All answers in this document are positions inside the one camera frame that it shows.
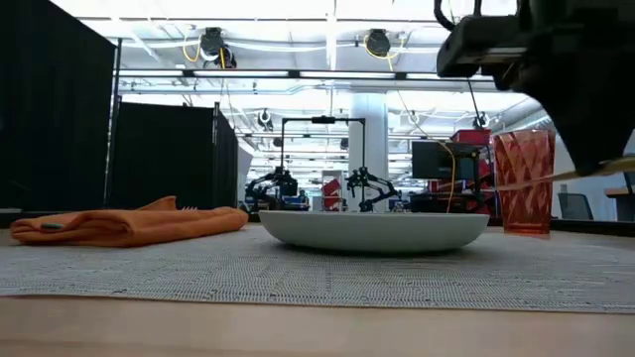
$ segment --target red plastic cup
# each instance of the red plastic cup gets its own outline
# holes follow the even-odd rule
[[[554,173],[555,135],[523,130],[494,137],[496,183],[503,186]],[[546,235],[552,219],[552,183],[500,191],[506,233]]]

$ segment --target wooden table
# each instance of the wooden table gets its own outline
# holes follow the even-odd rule
[[[635,250],[632,238],[552,239]],[[2,357],[212,355],[633,356],[635,315],[0,298]]]

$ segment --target orange towel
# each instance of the orange towel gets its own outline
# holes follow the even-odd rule
[[[11,234],[23,244],[139,247],[239,230],[239,209],[177,210],[177,198],[161,198],[137,210],[93,210],[21,219]],[[60,225],[60,228],[47,226]]]

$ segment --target gray fabric mat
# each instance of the gray fabric mat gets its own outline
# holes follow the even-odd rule
[[[262,227],[145,248],[0,247],[0,296],[635,312],[632,251],[486,233],[417,257],[293,248]]]

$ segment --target black partition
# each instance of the black partition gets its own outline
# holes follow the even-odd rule
[[[115,47],[49,1],[2,15],[0,208],[101,207]]]
[[[238,139],[218,104],[214,114],[213,202],[216,207],[235,207],[238,200]]]
[[[236,137],[214,111],[121,103],[108,206],[137,208],[166,195],[181,207],[234,206]]]

